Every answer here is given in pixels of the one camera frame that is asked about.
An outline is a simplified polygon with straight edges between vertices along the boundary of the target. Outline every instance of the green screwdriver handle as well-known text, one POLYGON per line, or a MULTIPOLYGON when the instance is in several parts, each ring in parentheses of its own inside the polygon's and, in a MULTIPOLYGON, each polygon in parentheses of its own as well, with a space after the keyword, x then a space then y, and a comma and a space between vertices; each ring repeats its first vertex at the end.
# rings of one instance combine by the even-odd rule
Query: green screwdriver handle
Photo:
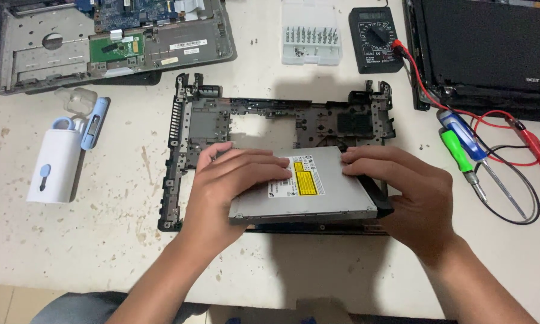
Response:
POLYGON ((463 173, 472 171, 472 165, 468 162, 466 152, 464 149, 462 149, 462 145, 460 145, 460 141, 458 140, 456 134, 452 130, 448 130, 442 133, 440 136, 448 148, 448 151, 450 151, 450 154, 456 160, 456 163, 458 163, 458 169, 463 173))

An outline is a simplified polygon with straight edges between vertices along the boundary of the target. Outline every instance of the digital multimeter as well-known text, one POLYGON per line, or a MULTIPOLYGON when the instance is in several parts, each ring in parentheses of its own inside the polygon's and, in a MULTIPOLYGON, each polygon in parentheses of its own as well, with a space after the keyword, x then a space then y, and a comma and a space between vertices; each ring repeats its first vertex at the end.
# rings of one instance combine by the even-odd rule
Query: digital multimeter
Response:
POLYGON ((398 36, 389 7, 354 8, 348 21, 360 74, 400 71, 404 60, 390 49, 398 36))

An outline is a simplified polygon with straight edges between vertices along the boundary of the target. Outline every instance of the black wire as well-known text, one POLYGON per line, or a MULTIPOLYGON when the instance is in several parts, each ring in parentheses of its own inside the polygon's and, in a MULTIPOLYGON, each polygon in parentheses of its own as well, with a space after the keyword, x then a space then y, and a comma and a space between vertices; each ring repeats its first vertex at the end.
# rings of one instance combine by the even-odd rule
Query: black wire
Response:
MULTIPOLYGON (((475 130, 472 129, 472 127, 470 127, 470 125, 468 124, 468 122, 466 120, 464 120, 464 118, 462 118, 460 116, 459 113, 455 112, 454 110, 451 110, 451 112, 453 114, 455 114, 456 116, 458 116, 458 118, 466 125, 466 127, 468 127, 468 129, 470 131, 472 131, 474 137, 478 140, 478 142, 480 142, 480 144, 482 144, 482 146, 487 150, 487 155, 494 155, 496 158, 498 158, 500 161, 504 162, 505 165, 509 166, 512 171, 514 171, 516 174, 518 174, 518 176, 520 177, 520 179, 522 179, 522 181, 524 181, 524 183, 526 184, 526 186, 530 189, 530 191, 532 192, 532 195, 534 196, 534 201, 535 201, 535 208, 536 208, 536 215, 534 216, 534 218, 530 221, 513 221, 513 220, 509 220, 508 218, 498 214, 495 210, 493 210, 490 206, 488 206, 485 202, 482 201, 482 199, 480 201, 482 201, 482 204, 484 204, 484 206, 486 208, 488 208, 494 215, 500 217, 502 220, 504 221, 507 221, 508 223, 511 223, 511 224, 515 224, 515 225, 530 225, 532 224, 533 222, 537 221, 538 218, 540 217, 540 199, 538 198, 538 194, 536 194, 536 190, 534 189, 534 187, 532 186, 532 184, 530 183, 530 181, 528 181, 528 179, 525 177, 524 174, 522 174, 518 169, 516 169, 515 166, 511 165, 510 162, 506 161, 504 158, 502 158, 501 156, 499 156, 498 154, 495 153, 495 151, 498 151, 500 149, 503 149, 503 148, 527 148, 528 146, 512 146, 512 145, 502 145, 502 146, 498 146, 497 148, 495 148, 494 150, 491 149, 488 145, 486 145, 486 143, 484 143, 484 141, 482 140, 482 138, 480 138, 480 136, 478 136, 478 134, 476 134, 475 130)), ((482 165, 482 163, 478 163, 476 164, 475 166, 475 169, 474 169, 474 172, 477 173, 478 169, 480 168, 480 166, 482 165)))

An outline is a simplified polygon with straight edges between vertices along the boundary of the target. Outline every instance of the forearm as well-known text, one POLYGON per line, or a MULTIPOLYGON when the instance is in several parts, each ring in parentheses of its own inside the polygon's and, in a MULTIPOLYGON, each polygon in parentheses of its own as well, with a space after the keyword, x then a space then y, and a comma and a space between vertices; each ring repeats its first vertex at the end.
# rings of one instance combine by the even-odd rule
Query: forearm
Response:
POLYGON ((178 235, 134 285, 107 324, 171 323, 211 260, 178 235))
POLYGON ((461 237, 456 236, 439 255, 422 261, 448 294, 459 323, 536 323, 461 237))

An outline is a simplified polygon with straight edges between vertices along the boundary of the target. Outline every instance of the blue screwdriver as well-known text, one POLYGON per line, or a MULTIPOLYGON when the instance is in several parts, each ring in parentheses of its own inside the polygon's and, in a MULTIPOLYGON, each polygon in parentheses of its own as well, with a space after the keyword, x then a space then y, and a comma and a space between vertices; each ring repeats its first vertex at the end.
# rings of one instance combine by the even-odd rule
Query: blue screwdriver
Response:
POLYGON ((508 192, 508 189, 504 187, 504 184, 500 181, 496 173, 494 173, 494 171, 492 170, 492 168, 486 161, 486 159, 488 158, 488 155, 478 145, 478 142, 474 138, 472 131, 470 131, 470 129, 466 126, 466 124, 464 124, 464 122, 460 120, 460 117, 453 114, 451 111, 444 110, 443 112, 440 112, 438 114, 438 119, 440 123, 442 124, 442 126, 453 131, 456 134, 456 136, 460 140, 460 144, 462 145, 464 151, 468 153, 468 156, 470 156, 470 158, 473 159, 474 161, 482 163, 482 165, 484 165, 486 172, 490 174, 490 176, 492 177, 492 179, 494 179, 498 187, 502 189, 502 191, 504 192, 506 197, 508 197, 512 205, 514 205, 516 210, 518 210, 518 212, 524 219, 527 219, 524 211, 522 211, 518 203, 516 203, 516 200, 514 200, 514 197, 512 197, 512 195, 508 192))

